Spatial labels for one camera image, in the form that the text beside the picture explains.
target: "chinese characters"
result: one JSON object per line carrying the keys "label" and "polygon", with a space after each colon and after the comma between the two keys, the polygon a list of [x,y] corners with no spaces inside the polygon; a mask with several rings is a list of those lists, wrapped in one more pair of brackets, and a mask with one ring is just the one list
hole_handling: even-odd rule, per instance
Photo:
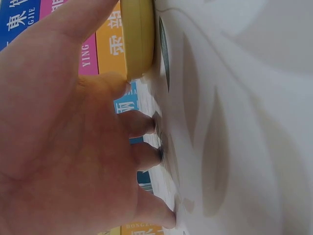
{"label": "chinese characters", "polygon": [[24,24],[23,20],[27,18],[27,16],[24,16],[26,11],[23,11],[22,14],[17,14],[15,16],[10,16],[9,22],[6,24],[8,26],[8,31],[10,31],[13,28],[18,27],[20,24]]}
{"label": "chinese characters", "polygon": [[117,37],[116,35],[110,37],[110,53],[111,55],[124,53],[122,37]]}

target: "skin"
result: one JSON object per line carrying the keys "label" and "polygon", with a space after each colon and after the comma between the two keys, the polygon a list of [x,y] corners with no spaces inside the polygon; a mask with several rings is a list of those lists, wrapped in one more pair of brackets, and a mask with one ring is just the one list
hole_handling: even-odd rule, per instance
{"label": "skin", "polygon": [[129,138],[154,132],[115,114],[130,85],[79,76],[81,45],[116,0],[70,0],[0,52],[0,234],[93,235],[131,221],[173,228],[174,213],[142,190],[138,170],[159,151]]}

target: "yellow lid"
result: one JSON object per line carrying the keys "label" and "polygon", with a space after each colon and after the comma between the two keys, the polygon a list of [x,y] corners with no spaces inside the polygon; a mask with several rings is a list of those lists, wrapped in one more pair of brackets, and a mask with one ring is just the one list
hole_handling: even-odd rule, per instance
{"label": "yellow lid", "polygon": [[151,67],[155,44],[152,0],[121,0],[127,80],[141,78]]}

